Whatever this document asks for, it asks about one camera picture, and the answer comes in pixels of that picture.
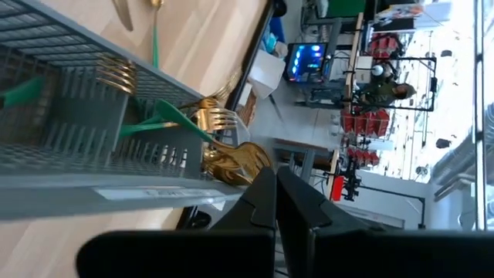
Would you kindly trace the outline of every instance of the gray plastic basket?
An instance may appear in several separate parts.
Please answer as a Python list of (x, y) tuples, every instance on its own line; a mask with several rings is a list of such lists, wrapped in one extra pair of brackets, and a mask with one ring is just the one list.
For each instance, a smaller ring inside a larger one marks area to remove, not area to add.
[[(240, 189), (201, 173), (202, 141), (189, 130), (119, 139), (120, 125), (137, 120), (128, 95), (96, 80), (100, 55), (134, 62), (141, 103), (200, 97), (37, 1), (0, 0), (0, 90), (45, 78), (39, 101), (0, 110), (0, 219), (238, 198)], [(226, 135), (239, 142), (236, 132)]]

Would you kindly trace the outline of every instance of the metal rack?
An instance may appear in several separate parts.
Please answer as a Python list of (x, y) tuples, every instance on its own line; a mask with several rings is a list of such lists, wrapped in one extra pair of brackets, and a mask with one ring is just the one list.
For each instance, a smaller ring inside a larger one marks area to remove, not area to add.
[[(201, 173), (202, 141), (180, 127), (120, 138), (124, 92), (100, 82), (101, 56), (136, 67), (136, 97), (174, 105), (201, 95), (44, 4), (0, 0), (0, 90), (44, 80), (33, 103), (0, 110), (0, 219), (183, 207), (241, 190)], [(238, 142), (236, 132), (224, 134)]]

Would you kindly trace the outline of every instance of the white wall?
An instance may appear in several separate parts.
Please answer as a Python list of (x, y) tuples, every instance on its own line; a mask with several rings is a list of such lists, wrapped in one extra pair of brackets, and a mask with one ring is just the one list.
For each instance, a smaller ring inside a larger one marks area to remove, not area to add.
[[(357, 174), (362, 178), (362, 185), (367, 187), (379, 188), (423, 198), (428, 198), (430, 195), (430, 188), (426, 184), (385, 177), (367, 171), (358, 171)], [(404, 220), (405, 229), (418, 228), (418, 224), (421, 221), (421, 203), (418, 200), (371, 191), (364, 188), (358, 189), (358, 191), (360, 194), (355, 198), (355, 202), (342, 200), (339, 203), (341, 205), (386, 215), (395, 219), (402, 219)]]

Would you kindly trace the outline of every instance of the spoon handle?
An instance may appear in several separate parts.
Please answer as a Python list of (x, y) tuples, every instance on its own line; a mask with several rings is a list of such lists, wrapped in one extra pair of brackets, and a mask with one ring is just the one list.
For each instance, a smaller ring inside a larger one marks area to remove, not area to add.
[(157, 13), (159, 9), (156, 9), (154, 12), (154, 26), (153, 26), (153, 66), (155, 68), (159, 68), (160, 57), (159, 57), (159, 49), (157, 43)]

